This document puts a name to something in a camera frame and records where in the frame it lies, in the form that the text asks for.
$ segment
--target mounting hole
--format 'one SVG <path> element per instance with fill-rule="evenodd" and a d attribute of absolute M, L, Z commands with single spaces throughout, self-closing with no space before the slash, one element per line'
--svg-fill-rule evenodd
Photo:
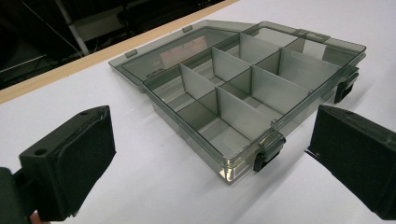
<path fill-rule="evenodd" d="M 47 150 L 44 149 L 44 148 L 41 148 L 41 149 L 39 149 L 39 150 L 37 150 L 37 151 L 35 152 L 35 155 L 41 156 L 41 155 L 44 155 L 44 154 L 46 154 L 46 153 L 47 153 Z"/>

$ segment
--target white tabletop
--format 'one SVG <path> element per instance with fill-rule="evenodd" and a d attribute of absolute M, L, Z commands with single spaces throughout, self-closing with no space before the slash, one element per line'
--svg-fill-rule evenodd
<path fill-rule="evenodd" d="M 396 131 L 396 1 L 240 0 L 205 19 L 272 21 L 366 46 L 337 106 Z M 261 172 L 228 186 L 107 63 L 0 105 L 0 165 L 12 172 L 20 153 L 79 111 L 110 105 L 117 155 L 65 223 L 393 223 L 304 154 L 316 114 Z"/>

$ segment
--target black plastic part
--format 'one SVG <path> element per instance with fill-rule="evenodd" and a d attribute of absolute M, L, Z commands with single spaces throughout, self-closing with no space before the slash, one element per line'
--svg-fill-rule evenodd
<path fill-rule="evenodd" d="M 379 217 L 396 219 L 396 133 L 321 105 L 307 153 Z"/>
<path fill-rule="evenodd" d="M 277 155 L 279 155 L 279 152 L 276 153 L 275 156 L 271 160 L 266 161 L 267 158 L 265 157 L 265 155 L 263 153 L 257 154 L 256 155 L 256 160 L 254 160 L 253 171 L 259 172 L 268 163 L 270 163 L 270 161 L 272 161 Z"/>
<path fill-rule="evenodd" d="M 13 178 L 0 170 L 0 204 L 3 206 L 4 199 L 16 204 L 2 212 L 22 211 L 22 220 L 28 220 L 35 210 L 43 221 L 74 216 L 115 153 L 108 106 L 75 115 L 22 152 L 22 168 Z M 18 212 L 6 219 L 2 213 L 0 219 L 5 223 L 29 223 L 12 219 L 20 215 Z"/>
<path fill-rule="evenodd" d="M 337 86 L 337 91 L 334 96 L 334 103 L 340 103 L 351 91 L 353 88 L 353 83 L 358 78 L 359 73 L 353 74 L 348 80 L 341 82 Z"/>
<path fill-rule="evenodd" d="M 29 223 L 12 173 L 0 167 L 0 223 Z"/>

